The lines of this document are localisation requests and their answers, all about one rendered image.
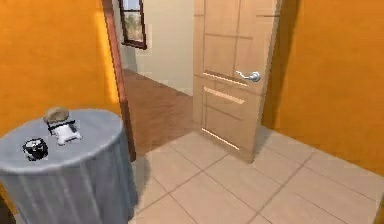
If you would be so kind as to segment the white figurine with grey head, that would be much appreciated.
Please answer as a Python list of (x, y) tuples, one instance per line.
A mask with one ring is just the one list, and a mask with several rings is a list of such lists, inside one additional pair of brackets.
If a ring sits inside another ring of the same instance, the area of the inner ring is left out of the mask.
[(82, 139), (82, 135), (75, 126), (76, 121), (70, 120), (69, 110), (64, 107), (48, 109), (43, 121), (46, 123), (49, 133), (56, 137), (59, 146), (74, 139)]

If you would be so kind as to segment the round table with grey cloth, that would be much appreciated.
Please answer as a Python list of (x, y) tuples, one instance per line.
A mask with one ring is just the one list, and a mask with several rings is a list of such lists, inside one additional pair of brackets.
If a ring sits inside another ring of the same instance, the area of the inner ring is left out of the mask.
[[(26, 224), (128, 224), (138, 197), (124, 125), (113, 112), (72, 110), (81, 140), (57, 144), (41, 119), (0, 138), (0, 183)], [(42, 138), (43, 159), (22, 145)]]

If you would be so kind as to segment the dark brown framed window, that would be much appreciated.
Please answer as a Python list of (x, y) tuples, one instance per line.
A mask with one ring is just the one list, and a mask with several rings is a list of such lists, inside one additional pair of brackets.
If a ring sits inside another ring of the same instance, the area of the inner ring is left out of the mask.
[(143, 0), (118, 0), (118, 2), (123, 30), (122, 44), (146, 50)]

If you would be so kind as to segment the brown wooden door frame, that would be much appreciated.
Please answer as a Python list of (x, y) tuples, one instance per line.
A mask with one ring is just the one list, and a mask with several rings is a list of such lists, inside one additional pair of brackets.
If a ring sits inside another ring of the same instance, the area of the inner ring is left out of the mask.
[(125, 134), (128, 144), (128, 152), (130, 155), (130, 160), (136, 160), (136, 150), (130, 120), (130, 111), (128, 105), (128, 99), (126, 97), (125, 85), (124, 85), (124, 74), (123, 67), (120, 55), (120, 43), (116, 33), (115, 19), (114, 19), (114, 9), (112, 0), (101, 0), (103, 6), (103, 12), (106, 22), (106, 28), (108, 33), (108, 40), (110, 45), (110, 51), (112, 56), (112, 63), (114, 68), (114, 76), (117, 86), (118, 99), (120, 104), (120, 110), (122, 114), (122, 120), (124, 123)]

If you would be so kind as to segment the light wooden room door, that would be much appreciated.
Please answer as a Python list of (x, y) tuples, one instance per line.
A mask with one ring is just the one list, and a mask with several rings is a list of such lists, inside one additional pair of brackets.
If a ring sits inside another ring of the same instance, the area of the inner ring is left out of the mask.
[[(195, 0), (193, 123), (203, 136), (251, 163), (284, 0)], [(243, 79), (257, 71), (259, 82)]]

